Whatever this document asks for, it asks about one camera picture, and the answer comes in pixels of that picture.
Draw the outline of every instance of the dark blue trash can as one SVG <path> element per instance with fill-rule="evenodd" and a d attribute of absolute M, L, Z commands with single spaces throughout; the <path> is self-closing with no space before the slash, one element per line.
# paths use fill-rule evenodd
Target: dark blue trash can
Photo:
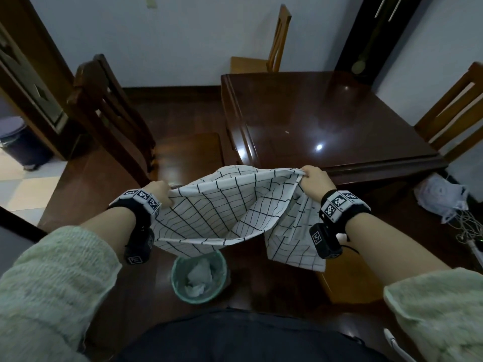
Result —
<path fill-rule="evenodd" d="M 21 117 L 0 118 L 0 147 L 25 170 L 34 170 L 54 155 Z"/>

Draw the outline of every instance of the green trash can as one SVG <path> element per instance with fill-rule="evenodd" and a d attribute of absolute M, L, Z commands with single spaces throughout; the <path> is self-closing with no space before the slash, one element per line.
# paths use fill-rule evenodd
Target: green trash can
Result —
<path fill-rule="evenodd" d="M 206 259 L 210 263 L 210 270 L 213 276 L 211 284 L 204 292 L 197 297 L 190 297 L 186 293 L 185 287 L 188 286 L 188 274 L 196 267 L 201 259 Z M 217 297 L 230 283 L 229 270 L 226 266 L 225 257 L 220 251 L 201 255 L 196 258 L 178 257 L 171 269 L 171 285 L 174 293 L 184 302 L 189 304 L 203 304 Z"/>

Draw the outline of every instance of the bucket lid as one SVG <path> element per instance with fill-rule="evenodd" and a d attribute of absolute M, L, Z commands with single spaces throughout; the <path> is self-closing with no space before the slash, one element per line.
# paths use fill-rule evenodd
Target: bucket lid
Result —
<path fill-rule="evenodd" d="M 14 135 L 24 128 L 25 122 L 22 117 L 0 118 L 0 139 Z"/>

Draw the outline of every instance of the light switch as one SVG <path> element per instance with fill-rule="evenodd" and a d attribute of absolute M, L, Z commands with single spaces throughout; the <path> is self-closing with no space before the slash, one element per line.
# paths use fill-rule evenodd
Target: light switch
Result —
<path fill-rule="evenodd" d="M 146 6 L 148 6 L 148 9 L 157 9 L 156 0 L 146 0 Z"/>

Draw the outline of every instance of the hand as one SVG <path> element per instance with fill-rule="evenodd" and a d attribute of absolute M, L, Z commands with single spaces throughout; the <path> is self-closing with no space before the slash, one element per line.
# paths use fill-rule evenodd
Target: hand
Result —
<path fill-rule="evenodd" d="M 161 202 L 161 206 L 166 208 L 173 205 L 172 200 L 168 198 L 168 190 L 170 190 L 170 186 L 167 182 L 163 182 L 162 180 L 159 182 L 151 182 L 143 189 L 146 189 L 147 192 L 153 194 Z"/>
<path fill-rule="evenodd" d="M 322 197 L 329 190 L 336 189 L 325 171 L 310 165 L 305 165 L 302 170 L 305 171 L 305 176 L 302 178 L 300 186 L 305 194 L 317 203 L 322 201 Z"/>

